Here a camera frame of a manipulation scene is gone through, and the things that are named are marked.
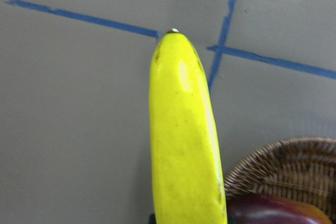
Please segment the brown wicker basket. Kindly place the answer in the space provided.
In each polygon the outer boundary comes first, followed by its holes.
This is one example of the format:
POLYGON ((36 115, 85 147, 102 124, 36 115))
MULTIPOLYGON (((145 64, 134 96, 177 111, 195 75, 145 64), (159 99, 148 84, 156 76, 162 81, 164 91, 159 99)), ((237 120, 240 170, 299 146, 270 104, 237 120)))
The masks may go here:
POLYGON ((335 139, 287 138, 247 155, 224 180, 227 201, 245 194, 305 202, 335 222, 335 139))

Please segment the dark purple plum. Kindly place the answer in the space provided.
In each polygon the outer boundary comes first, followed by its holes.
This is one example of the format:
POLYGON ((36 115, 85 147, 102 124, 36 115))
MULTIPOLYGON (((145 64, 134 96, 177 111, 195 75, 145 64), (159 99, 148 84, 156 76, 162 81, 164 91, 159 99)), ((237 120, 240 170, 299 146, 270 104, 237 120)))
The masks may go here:
POLYGON ((228 214, 235 223, 331 223, 317 207, 274 195, 248 194, 231 200, 228 214))

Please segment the yellow banana basket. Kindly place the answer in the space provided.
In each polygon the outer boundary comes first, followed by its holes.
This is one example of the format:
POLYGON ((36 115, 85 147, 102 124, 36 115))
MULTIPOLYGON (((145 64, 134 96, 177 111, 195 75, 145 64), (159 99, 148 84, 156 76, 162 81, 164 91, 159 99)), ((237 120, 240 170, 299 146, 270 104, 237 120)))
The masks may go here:
POLYGON ((226 223, 217 130, 201 60, 168 31, 151 62, 152 191, 157 223, 226 223))

